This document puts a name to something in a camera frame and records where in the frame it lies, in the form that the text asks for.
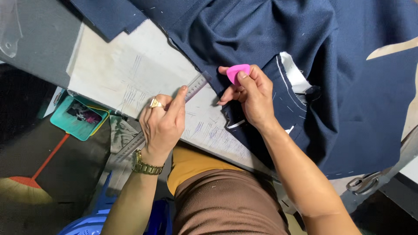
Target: left hand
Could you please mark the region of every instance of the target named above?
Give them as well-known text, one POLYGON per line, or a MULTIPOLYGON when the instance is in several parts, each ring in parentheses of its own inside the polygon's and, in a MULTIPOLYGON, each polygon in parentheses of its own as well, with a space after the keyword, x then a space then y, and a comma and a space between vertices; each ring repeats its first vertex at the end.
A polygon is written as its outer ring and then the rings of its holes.
POLYGON ((184 106, 187 86, 182 86, 176 97, 159 94, 155 98, 165 107, 145 106, 139 117, 145 136, 141 150, 144 163, 162 166, 184 131, 184 106))

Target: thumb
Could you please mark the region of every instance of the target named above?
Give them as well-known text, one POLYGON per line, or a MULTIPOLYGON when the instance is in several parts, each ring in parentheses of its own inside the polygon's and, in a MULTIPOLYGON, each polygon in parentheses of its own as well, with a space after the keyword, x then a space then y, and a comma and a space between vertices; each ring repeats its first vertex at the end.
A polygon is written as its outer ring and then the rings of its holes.
POLYGON ((258 91, 258 88, 254 79, 248 76, 248 74, 246 74, 244 71, 239 71, 237 74, 237 78, 241 86, 247 90, 248 94, 252 94, 258 91))

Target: metal ruler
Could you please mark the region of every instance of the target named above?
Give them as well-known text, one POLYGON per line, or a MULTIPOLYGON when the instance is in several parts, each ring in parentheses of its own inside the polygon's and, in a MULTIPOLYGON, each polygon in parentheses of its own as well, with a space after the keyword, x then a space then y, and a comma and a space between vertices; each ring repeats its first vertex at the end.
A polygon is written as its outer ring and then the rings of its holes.
MULTIPOLYGON (((184 100, 188 102, 198 91, 200 91, 212 77, 205 71, 189 85, 189 90, 184 100)), ((134 150, 136 150, 145 141, 144 133, 139 132, 125 147, 123 147, 115 156, 113 162, 122 162, 134 150)))

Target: right hand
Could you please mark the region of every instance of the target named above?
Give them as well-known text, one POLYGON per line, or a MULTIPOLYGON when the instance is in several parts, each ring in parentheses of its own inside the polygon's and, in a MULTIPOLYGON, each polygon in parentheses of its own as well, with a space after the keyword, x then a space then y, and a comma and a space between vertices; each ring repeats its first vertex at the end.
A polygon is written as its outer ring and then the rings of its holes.
MULTIPOLYGON (((219 73, 226 75, 229 67, 218 68, 219 73)), ((230 85, 218 102, 225 105, 231 100, 241 102, 247 120, 259 131, 277 122, 273 109, 273 83, 257 66, 250 66, 250 74, 240 71, 237 75, 241 86, 230 85)))

